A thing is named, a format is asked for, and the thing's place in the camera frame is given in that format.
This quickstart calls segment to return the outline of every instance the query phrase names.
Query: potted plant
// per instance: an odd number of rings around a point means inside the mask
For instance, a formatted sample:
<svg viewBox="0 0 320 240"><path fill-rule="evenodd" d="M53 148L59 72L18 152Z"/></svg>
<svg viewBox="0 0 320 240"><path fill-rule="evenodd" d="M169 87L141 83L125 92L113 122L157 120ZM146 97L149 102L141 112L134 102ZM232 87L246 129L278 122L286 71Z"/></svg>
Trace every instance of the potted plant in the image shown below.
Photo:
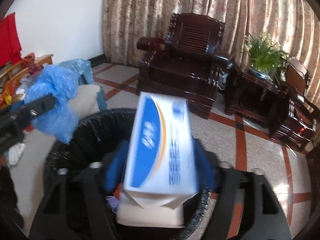
<svg viewBox="0 0 320 240"><path fill-rule="evenodd" d="M256 76L272 80L275 78L285 81L285 66L289 54L281 49L278 42L274 42L270 33L261 33L259 37L245 36L244 48L250 56L250 68Z"/></svg>

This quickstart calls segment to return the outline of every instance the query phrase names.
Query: green plant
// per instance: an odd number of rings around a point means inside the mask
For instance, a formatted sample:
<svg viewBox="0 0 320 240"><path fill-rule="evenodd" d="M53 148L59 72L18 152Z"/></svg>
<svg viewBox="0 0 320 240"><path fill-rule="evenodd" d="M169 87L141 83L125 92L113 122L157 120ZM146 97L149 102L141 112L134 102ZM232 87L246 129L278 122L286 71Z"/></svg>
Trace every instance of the green plant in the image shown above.
<svg viewBox="0 0 320 240"><path fill-rule="evenodd" d="M255 38L245 36L244 48L250 55L250 64L256 70L277 78L276 72L283 71L289 54L281 49L278 42L273 42L270 33L261 33Z"/></svg>

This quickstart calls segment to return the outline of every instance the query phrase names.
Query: black baseboard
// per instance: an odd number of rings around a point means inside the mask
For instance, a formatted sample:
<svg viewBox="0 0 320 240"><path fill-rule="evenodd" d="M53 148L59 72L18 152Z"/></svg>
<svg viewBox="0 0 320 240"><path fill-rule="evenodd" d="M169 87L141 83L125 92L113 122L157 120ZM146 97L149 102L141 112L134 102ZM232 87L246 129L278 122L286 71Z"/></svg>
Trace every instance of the black baseboard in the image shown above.
<svg viewBox="0 0 320 240"><path fill-rule="evenodd" d="M91 62L91 67L98 66L102 63L110 63L111 62L111 60L108 59L106 57L106 55L104 55L104 54L99 55L97 57L90 58L89 61Z"/></svg>

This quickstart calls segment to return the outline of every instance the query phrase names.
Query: curtain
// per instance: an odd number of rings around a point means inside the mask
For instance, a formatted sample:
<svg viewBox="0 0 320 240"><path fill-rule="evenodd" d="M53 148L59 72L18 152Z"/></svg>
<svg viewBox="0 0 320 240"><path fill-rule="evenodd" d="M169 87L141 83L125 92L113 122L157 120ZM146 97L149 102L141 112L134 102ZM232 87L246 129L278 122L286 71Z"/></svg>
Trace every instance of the curtain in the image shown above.
<svg viewBox="0 0 320 240"><path fill-rule="evenodd" d="M165 38L172 13L225 22L222 47L246 63L244 36L271 33L311 73L308 98L320 105L320 22L306 0L104 0L104 51L113 63L137 65L142 36Z"/></svg>

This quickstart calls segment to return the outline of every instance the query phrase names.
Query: chair backrest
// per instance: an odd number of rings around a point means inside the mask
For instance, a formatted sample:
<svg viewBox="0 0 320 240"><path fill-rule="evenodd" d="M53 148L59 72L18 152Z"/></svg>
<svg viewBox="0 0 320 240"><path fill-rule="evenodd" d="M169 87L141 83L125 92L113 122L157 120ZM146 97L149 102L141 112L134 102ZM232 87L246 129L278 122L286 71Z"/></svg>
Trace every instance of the chair backrest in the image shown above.
<svg viewBox="0 0 320 240"><path fill-rule="evenodd" d="M166 46L171 56L211 60L221 47L224 23L194 13L172 14Z"/></svg>
<svg viewBox="0 0 320 240"><path fill-rule="evenodd" d="M292 85L301 95L305 96L305 91L309 85L309 72L302 62L296 58L289 61L286 71L286 82Z"/></svg>

